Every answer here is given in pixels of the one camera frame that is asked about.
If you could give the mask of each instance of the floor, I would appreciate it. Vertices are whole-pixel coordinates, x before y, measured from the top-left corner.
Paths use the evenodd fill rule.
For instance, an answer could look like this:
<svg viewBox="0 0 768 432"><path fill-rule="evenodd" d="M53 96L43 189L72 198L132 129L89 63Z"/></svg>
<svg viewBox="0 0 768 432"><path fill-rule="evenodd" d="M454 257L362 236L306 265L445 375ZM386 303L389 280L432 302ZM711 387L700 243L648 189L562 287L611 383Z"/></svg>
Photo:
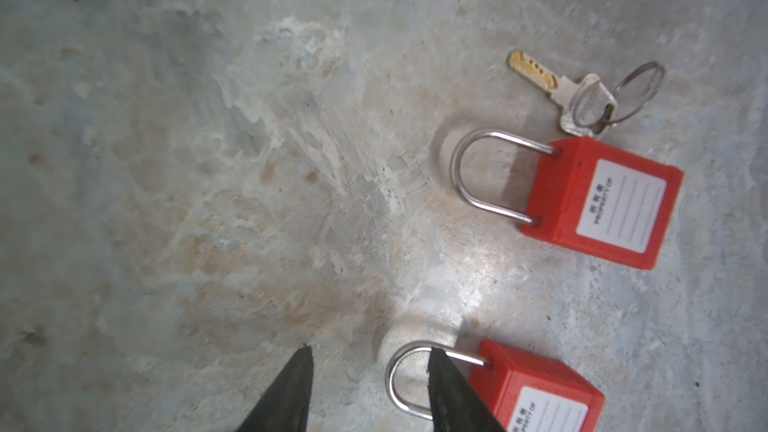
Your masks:
<svg viewBox="0 0 768 432"><path fill-rule="evenodd" d="M493 338L600 388L600 431L764 430L767 30L768 0L0 0L0 429L234 430L306 342L311 432L427 431L392 352ZM652 272L451 190L471 128L564 137L514 48L667 67L605 138L686 172ZM536 160L479 142L466 182L523 208Z"/></svg>

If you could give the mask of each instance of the padlock body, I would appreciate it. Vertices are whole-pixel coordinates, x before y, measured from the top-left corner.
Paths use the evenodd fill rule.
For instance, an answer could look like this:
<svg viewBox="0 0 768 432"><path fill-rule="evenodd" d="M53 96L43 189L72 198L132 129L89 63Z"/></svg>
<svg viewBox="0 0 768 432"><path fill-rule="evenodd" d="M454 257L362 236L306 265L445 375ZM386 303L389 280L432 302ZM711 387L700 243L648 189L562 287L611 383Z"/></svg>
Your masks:
<svg viewBox="0 0 768 432"><path fill-rule="evenodd" d="M594 432L605 396L560 361L485 340L470 385L508 432Z"/></svg>
<svg viewBox="0 0 768 432"><path fill-rule="evenodd" d="M674 210L683 172L589 137L552 142L543 156L526 213L540 226L523 234L651 270Z"/></svg>

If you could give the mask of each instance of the key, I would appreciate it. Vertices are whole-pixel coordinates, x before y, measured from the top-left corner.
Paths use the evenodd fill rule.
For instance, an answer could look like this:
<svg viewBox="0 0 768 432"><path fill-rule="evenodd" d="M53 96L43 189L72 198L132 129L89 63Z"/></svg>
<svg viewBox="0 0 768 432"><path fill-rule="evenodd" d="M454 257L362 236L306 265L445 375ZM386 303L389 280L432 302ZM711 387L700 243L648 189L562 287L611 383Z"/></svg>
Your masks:
<svg viewBox="0 0 768 432"><path fill-rule="evenodd" d="M508 64L560 106L560 128L564 132L597 139L610 128L618 104L596 74L589 73L574 82L556 76L521 50L510 54Z"/></svg>

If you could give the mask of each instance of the padlock shackle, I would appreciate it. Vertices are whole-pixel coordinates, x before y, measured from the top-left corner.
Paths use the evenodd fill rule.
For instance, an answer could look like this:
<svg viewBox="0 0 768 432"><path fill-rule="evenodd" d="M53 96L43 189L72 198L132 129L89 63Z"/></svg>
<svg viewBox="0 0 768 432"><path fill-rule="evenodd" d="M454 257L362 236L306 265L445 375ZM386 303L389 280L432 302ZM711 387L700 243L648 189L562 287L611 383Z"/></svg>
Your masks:
<svg viewBox="0 0 768 432"><path fill-rule="evenodd" d="M562 151L557 147L534 142L533 140L525 139L524 137L516 136L515 134L504 132L502 130L478 129L464 136L464 138L456 145L456 148L453 150L453 155L451 156L451 182L453 182L453 186L456 188L458 196L463 198L467 204L487 210L488 212L493 212L494 214L499 214L500 216L510 217L512 220L529 226L541 225L542 220L539 217L527 216L523 212L512 210L511 208L496 206L490 202L485 202L470 194L467 188L464 187L464 182L462 181L462 158L464 157L464 152L466 152L467 148L469 148L474 141L487 138L511 142L524 149L531 149L552 158L560 157Z"/></svg>
<svg viewBox="0 0 768 432"><path fill-rule="evenodd" d="M389 359L389 363L386 365L385 382L386 393L389 395L389 399L395 405L406 414L415 415L417 417L432 420L432 411L428 407L423 405L414 404L400 396L395 389L395 372L400 366L400 363L409 355L416 352L432 352L433 348L440 348L446 352L446 355L456 360L462 360L469 362L470 364L480 365L483 367L489 367L491 361L475 354L467 354L466 352L459 352L458 350L447 347L437 342L431 341L415 341L410 344L405 344L397 350Z"/></svg>

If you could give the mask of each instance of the label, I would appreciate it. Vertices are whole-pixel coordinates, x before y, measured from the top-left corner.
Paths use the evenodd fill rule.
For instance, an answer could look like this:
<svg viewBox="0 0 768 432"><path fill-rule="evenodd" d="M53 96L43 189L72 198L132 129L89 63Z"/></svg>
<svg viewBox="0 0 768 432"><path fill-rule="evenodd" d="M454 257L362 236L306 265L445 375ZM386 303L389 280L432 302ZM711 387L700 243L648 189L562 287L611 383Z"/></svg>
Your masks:
<svg viewBox="0 0 768 432"><path fill-rule="evenodd" d="M662 178L601 158L576 233L642 254L666 189Z"/></svg>
<svg viewBox="0 0 768 432"><path fill-rule="evenodd" d="M589 407L539 389L523 387L507 432L579 432Z"/></svg>

